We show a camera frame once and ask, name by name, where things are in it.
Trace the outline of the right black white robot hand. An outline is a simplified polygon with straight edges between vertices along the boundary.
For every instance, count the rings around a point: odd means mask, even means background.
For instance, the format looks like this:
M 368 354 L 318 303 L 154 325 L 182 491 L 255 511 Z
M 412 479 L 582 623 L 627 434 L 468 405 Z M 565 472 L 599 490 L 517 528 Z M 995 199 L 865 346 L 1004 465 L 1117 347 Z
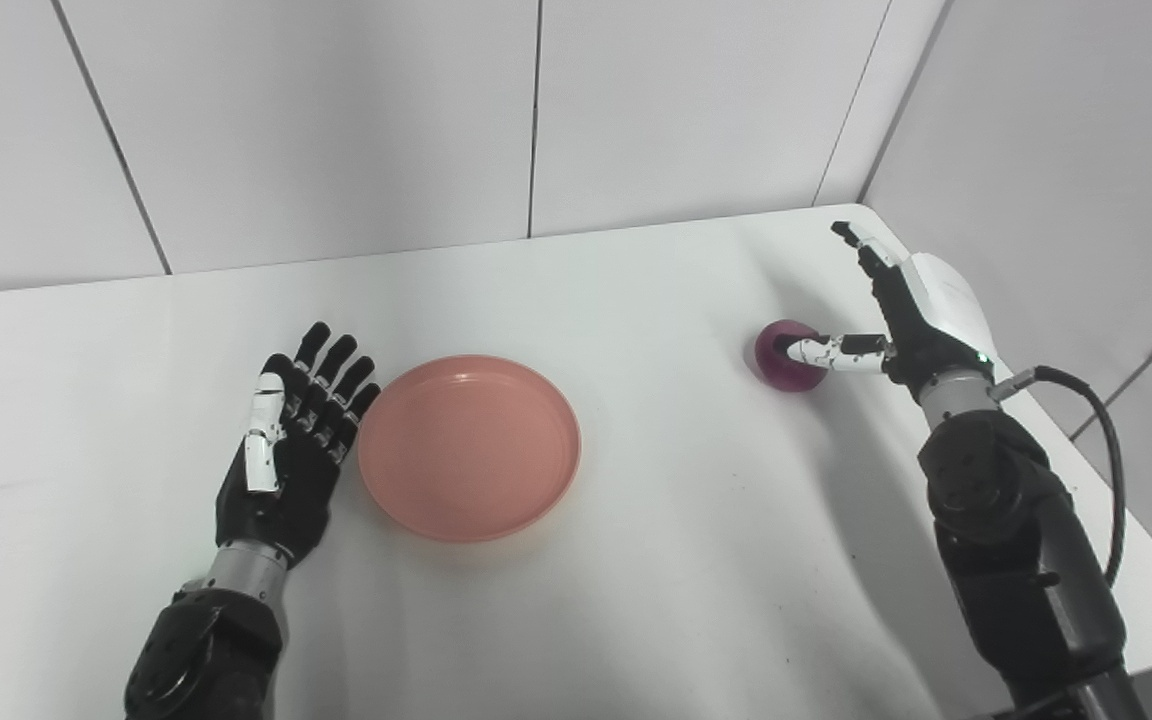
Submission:
M 831 225 L 858 255 L 886 331 L 869 334 L 778 333 L 772 350 L 799 366 L 882 374 L 916 402 L 965 376 L 996 382 L 995 341 L 963 275 L 929 252 L 899 256 L 858 223 Z

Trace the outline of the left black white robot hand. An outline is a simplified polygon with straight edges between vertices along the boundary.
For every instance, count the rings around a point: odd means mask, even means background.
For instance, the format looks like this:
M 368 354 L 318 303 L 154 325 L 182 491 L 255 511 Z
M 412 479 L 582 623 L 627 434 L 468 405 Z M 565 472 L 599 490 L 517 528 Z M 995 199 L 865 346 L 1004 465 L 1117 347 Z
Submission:
M 314 323 L 296 354 L 265 361 L 250 420 L 217 497 L 215 543 L 265 544 L 289 568 L 323 541 L 340 465 L 381 388 L 351 334 Z

